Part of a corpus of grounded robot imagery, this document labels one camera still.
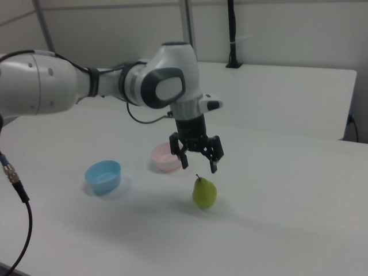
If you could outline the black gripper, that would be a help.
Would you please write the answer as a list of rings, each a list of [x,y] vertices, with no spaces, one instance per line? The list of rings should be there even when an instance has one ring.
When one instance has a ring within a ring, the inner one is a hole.
[[[187,169],[189,164],[186,151],[201,152],[209,160],[211,173],[214,174],[218,162],[224,156],[224,150],[219,136],[208,137],[204,115],[190,120],[175,120],[175,123],[177,133],[169,137],[171,154],[177,156],[183,169]]]

